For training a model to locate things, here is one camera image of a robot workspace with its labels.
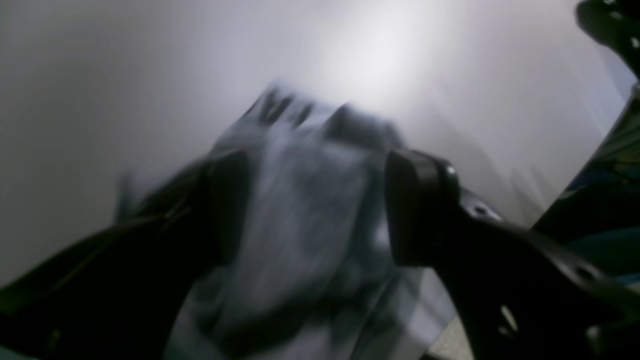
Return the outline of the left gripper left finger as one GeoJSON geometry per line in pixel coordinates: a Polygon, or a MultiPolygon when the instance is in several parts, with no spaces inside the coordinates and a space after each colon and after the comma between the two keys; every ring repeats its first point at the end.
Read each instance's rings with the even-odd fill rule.
{"type": "Polygon", "coordinates": [[[39,360],[158,360],[194,282],[229,259],[250,187],[245,151],[178,174],[130,219],[1,289],[1,346],[39,360]]]}

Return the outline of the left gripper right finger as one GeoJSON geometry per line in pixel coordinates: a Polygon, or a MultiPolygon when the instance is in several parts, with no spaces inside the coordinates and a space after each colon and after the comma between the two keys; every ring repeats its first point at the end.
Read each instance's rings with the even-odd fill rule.
{"type": "Polygon", "coordinates": [[[450,162],[389,152],[384,198],[394,262],[436,272],[476,360],[639,358],[639,294],[505,221],[450,162]]]}

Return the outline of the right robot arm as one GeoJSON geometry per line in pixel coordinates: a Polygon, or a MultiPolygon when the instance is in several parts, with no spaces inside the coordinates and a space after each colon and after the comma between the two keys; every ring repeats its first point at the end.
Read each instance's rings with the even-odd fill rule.
{"type": "Polygon", "coordinates": [[[581,0],[576,23],[596,43],[612,50],[640,77],[640,2],[638,0],[581,0]]]}

